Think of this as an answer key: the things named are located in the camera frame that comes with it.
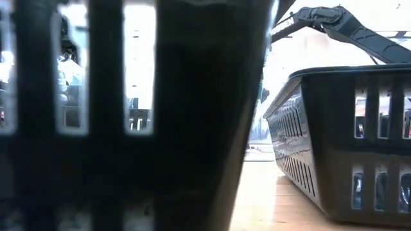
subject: robotic arm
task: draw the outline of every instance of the robotic arm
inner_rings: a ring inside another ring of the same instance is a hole
[[[272,30],[272,43],[304,27],[326,33],[339,42],[350,43],[386,64],[410,63],[411,51],[363,26],[342,6],[301,8]]]

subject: black plastic basket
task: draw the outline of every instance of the black plastic basket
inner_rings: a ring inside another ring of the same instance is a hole
[[[301,70],[266,111],[277,165],[331,219],[411,227],[410,74],[402,64]],[[364,93],[365,117],[355,119]],[[385,93],[388,117],[378,113]]]

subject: blurry object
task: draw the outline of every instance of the blurry object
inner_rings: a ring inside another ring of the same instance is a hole
[[[312,28],[333,40],[359,47],[386,64],[411,61],[410,50],[366,28],[342,6],[301,8],[274,26],[272,42],[303,28]]]

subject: basket rim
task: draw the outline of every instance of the basket rim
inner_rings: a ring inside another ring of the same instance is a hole
[[[313,75],[321,75],[327,73],[372,73],[381,71],[411,71],[411,64],[385,64],[385,65],[363,65],[363,66],[334,66],[334,67],[312,67],[301,69],[293,72],[288,76],[287,82],[283,85],[277,96],[268,106],[267,110],[263,114],[263,118],[267,119],[270,115],[277,110],[285,101],[289,98],[289,95],[300,84],[303,78],[309,78]]]

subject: wooden surface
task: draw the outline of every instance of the wooden surface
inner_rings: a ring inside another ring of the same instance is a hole
[[[275,162],[245,162],[231,231],[393,230],[337,224],[303,195]]]

